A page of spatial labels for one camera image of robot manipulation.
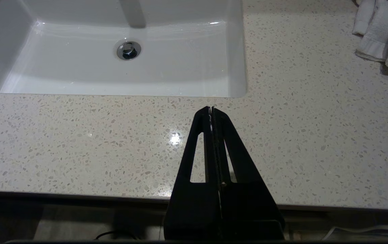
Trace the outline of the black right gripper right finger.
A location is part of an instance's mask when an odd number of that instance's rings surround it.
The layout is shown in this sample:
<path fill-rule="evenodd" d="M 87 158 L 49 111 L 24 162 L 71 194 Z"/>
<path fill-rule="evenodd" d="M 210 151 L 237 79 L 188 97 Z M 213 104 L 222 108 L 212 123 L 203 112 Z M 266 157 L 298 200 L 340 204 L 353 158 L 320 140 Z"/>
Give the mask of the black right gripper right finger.
<path fill-rule="evenodd" d="M 233 123 L 213 109 L 220 176 L 223 236 L 228 240 L 282 240 L 285 220 Z"/>

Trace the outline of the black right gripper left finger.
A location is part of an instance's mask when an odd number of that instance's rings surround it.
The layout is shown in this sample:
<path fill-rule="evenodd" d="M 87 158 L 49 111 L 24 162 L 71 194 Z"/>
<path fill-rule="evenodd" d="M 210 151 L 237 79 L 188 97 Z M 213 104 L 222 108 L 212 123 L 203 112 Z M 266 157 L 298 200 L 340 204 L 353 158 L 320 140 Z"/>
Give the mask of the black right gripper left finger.
<path fill-rule="evenodd" d="M 203 183 L 194 183 L 190 178 L 199 134 L 204 137 L 206 179 Z M 163 221 L 165 238 L 219 238 L 221 211 L 218 182 L 211 108 L 206 106 L 195 113 L 186 140 Z"/>

